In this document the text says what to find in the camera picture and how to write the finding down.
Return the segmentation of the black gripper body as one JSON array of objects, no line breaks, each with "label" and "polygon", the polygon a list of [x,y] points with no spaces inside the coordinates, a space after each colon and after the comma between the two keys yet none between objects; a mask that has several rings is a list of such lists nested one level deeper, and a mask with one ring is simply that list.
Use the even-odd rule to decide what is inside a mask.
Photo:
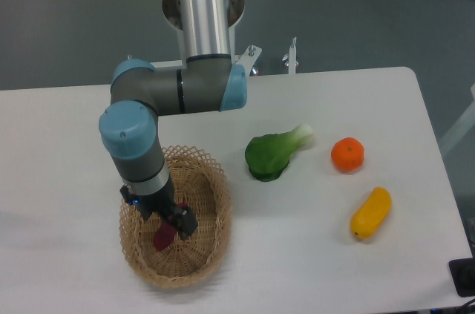
[{"label": "black gripper body", "polygon": [[134,194],[131,192],[131,187],[127,185],[123,185],[119,192],[125,203],[134,206],[144,220],[148,220],[153,213],[157,214],[161,209],[175,209],[176,206],[179,206],[174,201],[174,185],[170,177],[161,189],[152,194]]}]

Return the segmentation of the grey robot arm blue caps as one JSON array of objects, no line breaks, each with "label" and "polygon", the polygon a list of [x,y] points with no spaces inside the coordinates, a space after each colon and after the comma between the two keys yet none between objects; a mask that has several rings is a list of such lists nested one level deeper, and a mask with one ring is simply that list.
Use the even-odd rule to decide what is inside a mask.
[{"label": "grey robot arm blue caps", "polygon": [[121,62],[111,83],[111,104],[99,118],[99,132],[122,178],[124,201],[144,219],[158,214],[186,239],[198,222],[190,207],[175,202],[158,119],[242,108],[247,75],[233,61],[232,0],[174,0],[174,5],[182,23],[182,66],[160,71],[141,59]]}]

